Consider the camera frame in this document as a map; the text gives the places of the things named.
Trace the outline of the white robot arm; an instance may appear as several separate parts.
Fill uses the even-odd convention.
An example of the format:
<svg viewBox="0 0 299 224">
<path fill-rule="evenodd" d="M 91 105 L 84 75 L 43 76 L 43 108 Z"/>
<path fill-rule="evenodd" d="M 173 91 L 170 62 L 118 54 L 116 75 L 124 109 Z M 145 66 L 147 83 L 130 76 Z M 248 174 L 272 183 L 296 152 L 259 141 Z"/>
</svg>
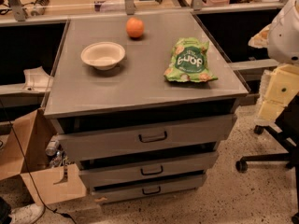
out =
<svg viewBox="0 0 299 224">
<path fill-rule="evenodd" d="M 274 122 L 299 92 L 299 0 L 289 0 L 269 26 L 268 56 L 278 62 L 265 70 L 260 84 L 255 122 Z"/>
</svg>

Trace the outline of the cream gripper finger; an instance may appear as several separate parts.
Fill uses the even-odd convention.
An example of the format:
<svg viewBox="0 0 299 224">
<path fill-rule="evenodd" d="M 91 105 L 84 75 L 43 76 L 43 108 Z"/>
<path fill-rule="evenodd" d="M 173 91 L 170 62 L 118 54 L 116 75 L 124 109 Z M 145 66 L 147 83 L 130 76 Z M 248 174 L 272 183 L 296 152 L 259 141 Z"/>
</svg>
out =
<svg viewBox="0 0 299 224">
<path fill-rule="evenodd" d="M 283 104 L 266 101 L 259 101 L 257 106 L 257 120 L 261 121 L 275 121 L 285 108 Z"/>
</svg>

